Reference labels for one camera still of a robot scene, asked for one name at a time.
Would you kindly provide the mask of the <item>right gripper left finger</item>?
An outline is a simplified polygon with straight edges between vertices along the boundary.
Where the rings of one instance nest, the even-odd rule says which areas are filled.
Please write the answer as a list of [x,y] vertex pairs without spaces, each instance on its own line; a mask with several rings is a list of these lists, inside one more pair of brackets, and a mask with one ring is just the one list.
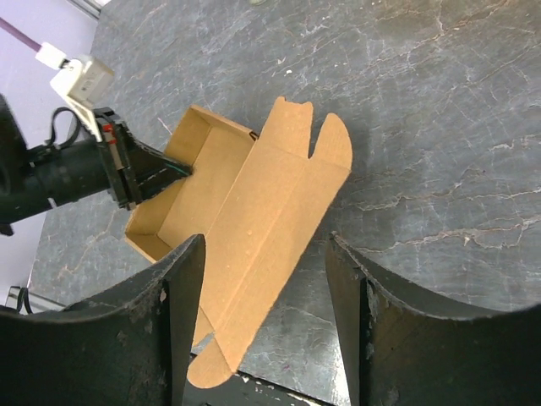
[[60,311],[1,314],[4,405],[179,405],[205,269],[196,234]]

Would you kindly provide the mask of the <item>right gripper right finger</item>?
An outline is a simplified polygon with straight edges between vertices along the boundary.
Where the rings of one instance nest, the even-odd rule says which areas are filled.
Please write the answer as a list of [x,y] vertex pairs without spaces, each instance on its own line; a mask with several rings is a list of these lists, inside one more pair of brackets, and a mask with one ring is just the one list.
[[538,305],[501,312],[447,298],[336,234],[325,272],[352,404],[539,404]]

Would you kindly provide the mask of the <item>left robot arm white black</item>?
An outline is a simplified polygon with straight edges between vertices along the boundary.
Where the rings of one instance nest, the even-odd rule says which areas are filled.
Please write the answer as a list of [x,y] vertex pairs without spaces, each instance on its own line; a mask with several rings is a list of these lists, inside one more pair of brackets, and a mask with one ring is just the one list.
[[83,139],[81,120],[62,144],[51,134],[28,148],[7,101],[1,101],[1,233],[11,236],[16,222],[56,206],[106,191],[131,210],[191,176],[191,165],[140,142],[109,107],[94,110],[101,139]]

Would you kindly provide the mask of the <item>brown cardboard box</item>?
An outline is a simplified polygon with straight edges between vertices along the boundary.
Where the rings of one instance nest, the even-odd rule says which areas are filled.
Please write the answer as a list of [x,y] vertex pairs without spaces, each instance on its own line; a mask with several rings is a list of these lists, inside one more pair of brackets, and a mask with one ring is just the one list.
[[234,375],[352,168],[346,125],[279,97],[260,132],[190,107],[166,154],[194,172],[140,204],[129,243],[158,261],[194,234],[206,242],[194,330],[202,352],[189,382],[217,387]]

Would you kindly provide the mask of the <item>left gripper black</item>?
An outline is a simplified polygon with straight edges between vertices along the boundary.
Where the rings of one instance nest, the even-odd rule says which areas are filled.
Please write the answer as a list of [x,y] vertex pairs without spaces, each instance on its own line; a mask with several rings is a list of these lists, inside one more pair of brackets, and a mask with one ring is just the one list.
[[131,211],[141,198],[151,199],[194,173],[190,164],[134,138],[110,107],[97,108],[93,113],[102,138],[97,146],[109,181],[108,193],[120,208]]

